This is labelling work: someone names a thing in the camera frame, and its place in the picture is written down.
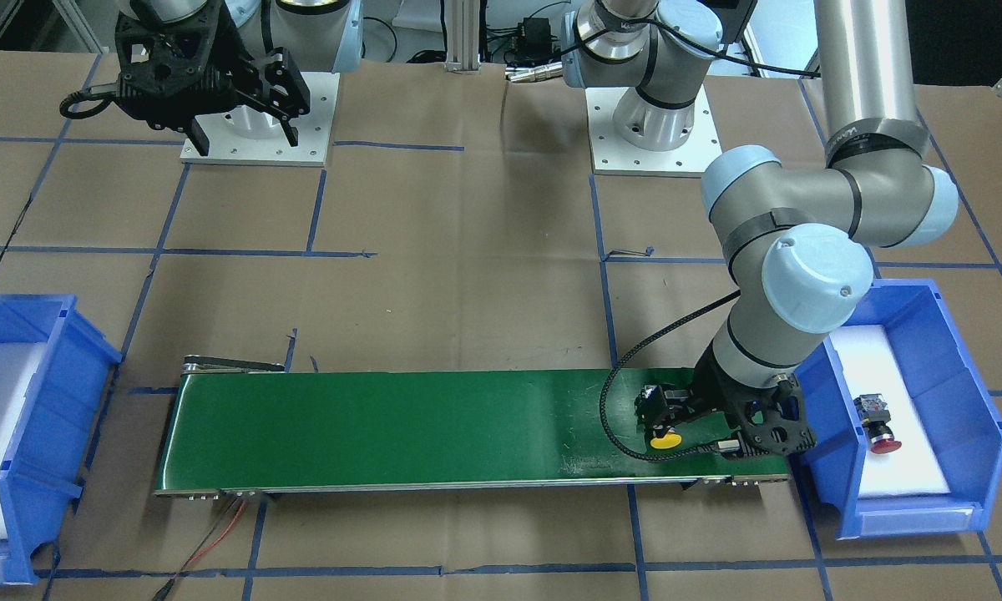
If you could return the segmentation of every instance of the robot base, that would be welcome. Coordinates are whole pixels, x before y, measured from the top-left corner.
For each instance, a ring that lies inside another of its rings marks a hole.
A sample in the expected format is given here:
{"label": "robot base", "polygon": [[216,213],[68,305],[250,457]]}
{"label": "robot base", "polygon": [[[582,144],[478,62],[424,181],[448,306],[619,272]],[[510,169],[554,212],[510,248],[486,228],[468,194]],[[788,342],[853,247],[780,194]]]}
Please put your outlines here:
{"label": "robot base", "polygon": [[626,87],[589,87],[586,90],[593,173],[699,178],[708,163],[721,153],[704,88],[698,90],[698,98],[694,100],[694,125],[687,141],[665,152],[635,147],[616,132],[612,112],[626,91]]}
{"label": "robot base", "polygon": [[[334,107],[338,103],[339,75],[336,72],[305,72],[303,76],[312,92],[312,110],[304,117],[291,121],[298,127],[299,144],[296,147],[291,147],[278,125],[236,128],[230,124],[233,119],[227,117],[229,113],[202,114],[196,119],[211,142],[209,152],[207,156],[200,156],[187,140],[181,148],[182,162],[324,167],[330,148]],[[237,109],[256,113],[245,107]],[[261,117],[262,123],[264,118],[269,118],[269,115],[256,114]]]}

